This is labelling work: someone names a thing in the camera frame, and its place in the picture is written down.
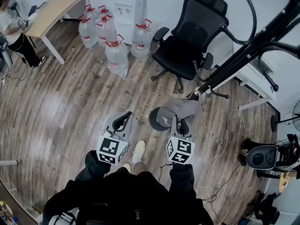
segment black cable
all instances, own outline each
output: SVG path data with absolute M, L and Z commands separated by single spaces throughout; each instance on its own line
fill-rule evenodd
M 239 168 L 239 166 L 240 166 L 240 163 L 239 163 L 239 165 L 233 170 L 233 172 L 231 173 L 231 175 L 230 175 L 229 179 L 227 180 L 227 182 L 224 183 L 224 184 L 219 188 L 219 190 L 216 192 L 216 194 L 214 194 L 214 195 L 210 198 L 211 201 L 210 201 L 209 199 L 202 199 L 202 201 L 206 201 L 206 202 L 209 202 L 209 203 L 213 203 L 213 202 L 217 199 L 217 194 L 219 193 L 219 191 L 221 190 L 221 188 L 224 187 L 224 186 L 230 181 L 231 177 L 233 176 L 234 172 Z
M 213 206 L 212 206 L 212 203 L 211 203 L 211 209 L 212 209 L 212 211 L 215 213 L 215 215 L 216 215 L 217 219 L 219 220 L 219 222 L 220 222 L 221 224 L 223 224 L 223 222 L 221 221 L 221 219 L 220 219 L 219 216 L 217 215 L 216 211 L 214 210 L 214 208 L 213 208 Z
M 171 164 L 165 163 L 165 165 L 163 165 L 163 166 L 160 167 L 160 175 L 159 175 L 159 178 L 158 178 L 158 182 L 160 181 L 161 175 L 163 174 L 163 168 L 165 166 L 171 166 L 171 165 L 173 165 L 173 163 L 171 163 Z
M 278 142 L 276 142 L 276 143 L 273 143 L 273 145 L 276 145 L 277 143 L 284 142 L 284 141 L 286 141 L 286 140 L 288 140 L 288 138 L 286 138 L 286 139 L 284 139 L 284 140 L 281 140 L 281 141 L 278 141 Z
M 24 78 L 19 78 L 19 77 L 10 77 L 10 76 L 8 76 L 8 75 L 6 75 L 6 76 L 4 76 L 4 78 L 5 77 L 8 77 L 8 78 L 10 78 L 10 79 L 17 79 L 17 80 L 19 80 L 19 81 L 24 81 L 25 80 L 25 78 L 27 77 L 27 75 L 28 75 L 28 66 L 27 66 L 27 63 L 26 63 L 26 60 L 25 60 L 25 58 L 23 58 L 23 57 L 21 57 L 17 52 L 15 52 L 20 58 L 21 58 L 21 60 L 23 61 L 23 63 L 25 63 L 25 65 L 26 65 L 26 76 L 24 77 Z

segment black office chair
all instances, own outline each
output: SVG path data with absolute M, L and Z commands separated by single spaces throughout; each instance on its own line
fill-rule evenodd
M 160 42 L 160 47 L 153 58 L 165 70 L 151 77 L 155 81 L 167 71 L 177 75 L 180 84 L 179 93 L 183 92 L 181 78 L 193 80 L 196 70 L 193 61 L 197 61 L 198 69 L 210 69 L 213 56 L 206 53 L 210 42 L 221 32 L 220 25 L 228 25 L 225 17 L 227 3 L 223 0 L 184 0 L 181 17 L 176 28 L 163 41 L 164 35 L 169 31 L 162 27 L 154 35 L 153 40 Z

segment chair base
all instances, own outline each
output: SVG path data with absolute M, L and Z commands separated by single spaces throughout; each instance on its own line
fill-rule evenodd
M 156 81 L 158 78 L 160 78 L 162 75 L 164 75 L 166 72 L 168 72 L 167 70 L 163 70 L 162 72 L 160 72 L 159 74 L 155 75 L 155 76 L 152 76 L 151 77 L 151 80 L 154 82 Z M 179 83 L 179 93 L 183 93 L 183 83 L 182 83 L 182 79 L 181 77 L 177 76 L 177 80 L 178 80 L 178 83 Z

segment white table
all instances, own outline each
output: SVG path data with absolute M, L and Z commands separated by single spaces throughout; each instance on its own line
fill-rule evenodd
M 238 46 L 235 44 L 233 45 L 233 51 L 231 54 L 228 54 L 224 59 L 223 62 L 225 62 L 232 54 L 233 52 L 236 52 L 239 49 Z M 252 67 L 250 64 L 247 64 L 243 68 L 241 68 L 238 72 L 227 78 L 224 82 L 220 83 L 217 87 L 214 88 L 214 90 L 221 87 L 223 84 L 227 83 L 229 80 L 233 79 L 234 77 L 239 78 L 242 80 L 240 83 L 240 86 L 248 85 L 255 91 L 257 91 L 260 95 L 263 96 L 263 98 L 258 99 L 257 101 L 242 105 L 239 107 L 240 110 L 245 110 L 250 107 L 254 107 L 266 102 L 276 101 L 276 93 L 271 89 L 271 85 L 267 81 L 267 79 L 259 73 L 254 67 Z
M 46 33 L 63 16 L 68 17 L 67 11 L 80 1 L 81 0 L 49 0 L 48 4 L 37 12 L 36 20 L 25 31 L 26 36 L 41 38 L 61 64 L 65 64 L 65 61 L 50 43 L 46 37 Z

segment white sneaker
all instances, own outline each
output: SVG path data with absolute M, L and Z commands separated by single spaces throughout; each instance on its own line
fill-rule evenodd
M 131 173 L 131 166 L 128 163 L 125 163 L 122 167 L 125 167 L 129 173 Z
M 132 152 L 135 157 L 138 157 L 140 160 L 142 160 L 142 156 L 144 155 L 146 150 L 146 144 L 143 140 L 138 141 L 138 143 L 135 146 L 135 150 Z
M 41 66 L 46 61 L 46 59 L 47 59 L 46 56 L 42 57 L 41 61 L 39 62 L 39 64 L 35 68 L 38 68 L 39 66 Z

